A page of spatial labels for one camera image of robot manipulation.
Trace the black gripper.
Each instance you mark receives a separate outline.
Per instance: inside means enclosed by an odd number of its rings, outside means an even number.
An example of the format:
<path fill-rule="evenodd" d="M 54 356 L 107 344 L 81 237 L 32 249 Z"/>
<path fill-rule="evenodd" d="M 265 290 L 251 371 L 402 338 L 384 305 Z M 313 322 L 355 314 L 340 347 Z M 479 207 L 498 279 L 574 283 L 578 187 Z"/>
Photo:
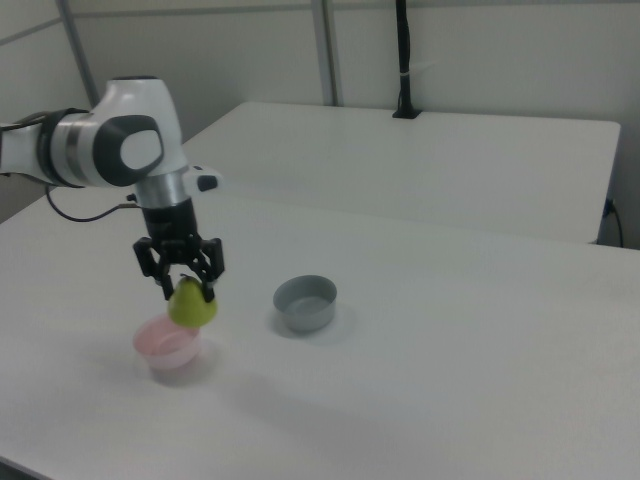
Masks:
<path fill-rule="evenodd" d="M 204 301 L 215 299 L 214 286 L 225 271 L 222 241 L 200 240 L 191 199 L 163 208 L 143 208 L 149 234 L 133 245 L 141 272 L 153 278 L 168 301 L 174 293 L 171 265 L 192 265 Z"/>

